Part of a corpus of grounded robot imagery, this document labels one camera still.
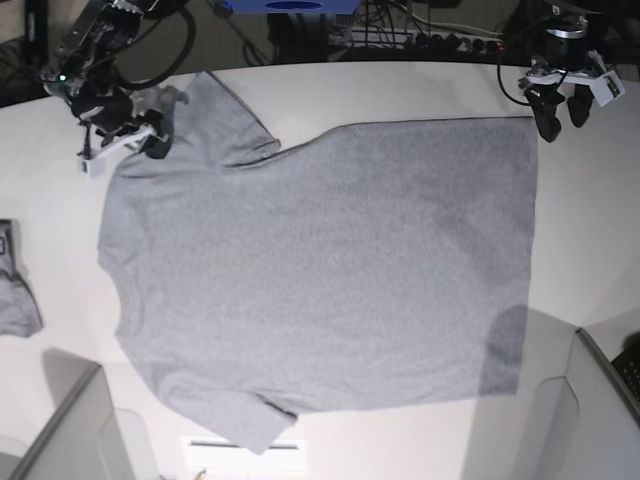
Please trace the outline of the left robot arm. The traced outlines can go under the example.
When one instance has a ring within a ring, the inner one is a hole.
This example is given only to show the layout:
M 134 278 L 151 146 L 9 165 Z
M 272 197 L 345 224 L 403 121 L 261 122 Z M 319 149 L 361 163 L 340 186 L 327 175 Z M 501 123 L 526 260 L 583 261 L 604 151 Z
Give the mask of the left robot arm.
M 539 135 L 548 143 L 562 130 L 557 118 L 562 103 L 567 104 L 573 125 L 580 128 L 593 104 L 604 106 L 618 93 L 600 54 L 589 45 L 588 28 L 585 14 L 557 5 L 535 27 L 531 68 L 520 88 Z

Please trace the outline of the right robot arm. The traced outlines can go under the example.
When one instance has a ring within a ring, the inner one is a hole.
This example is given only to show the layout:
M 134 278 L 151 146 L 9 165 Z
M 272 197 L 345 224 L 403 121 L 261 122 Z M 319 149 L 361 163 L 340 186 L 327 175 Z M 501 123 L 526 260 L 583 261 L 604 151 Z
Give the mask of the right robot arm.
M 158 75 L 127 80 L 117 57 L 145 40 L 161 22 L 178 15 L 184 44 Z M 89 163 L 109 147 L 129 145 L 162 159 L 173 143 L 173 126 L 157 100 L 144 96 L 173 76 L 196 39 L 196 23 L 185 1 L 90 1 L 63 38 L 50 67 L 41 74 L 46 91 L 64 100 L 85 128 L 81 158 Z

